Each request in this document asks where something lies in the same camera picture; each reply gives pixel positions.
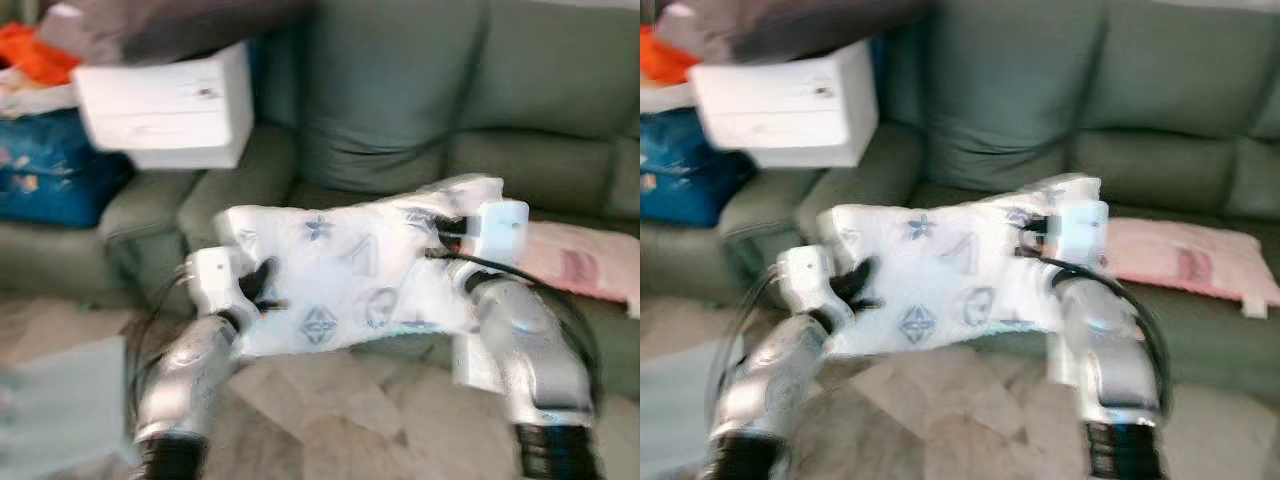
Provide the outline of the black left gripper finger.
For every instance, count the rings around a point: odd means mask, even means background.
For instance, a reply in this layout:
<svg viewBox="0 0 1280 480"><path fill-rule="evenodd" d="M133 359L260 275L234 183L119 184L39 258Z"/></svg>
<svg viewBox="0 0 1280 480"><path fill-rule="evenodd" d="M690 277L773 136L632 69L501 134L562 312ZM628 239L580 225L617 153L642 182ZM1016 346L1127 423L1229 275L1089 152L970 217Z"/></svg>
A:
<svg viewBox="0 0 1280 480"><path fill-rule="evenodd" d="M878 257L861 260L851 271L852 293L850 294L851 307L879 307L881 301L870 293L870 282L874 279L879 266Z"/></svg>
<svg viewBox="0 0 1280 480"><path fill-rule="evenodd" d="M278 270L275 257L265 259L256 271L256 306L283 307L284 300L275 287Z"/></svg>

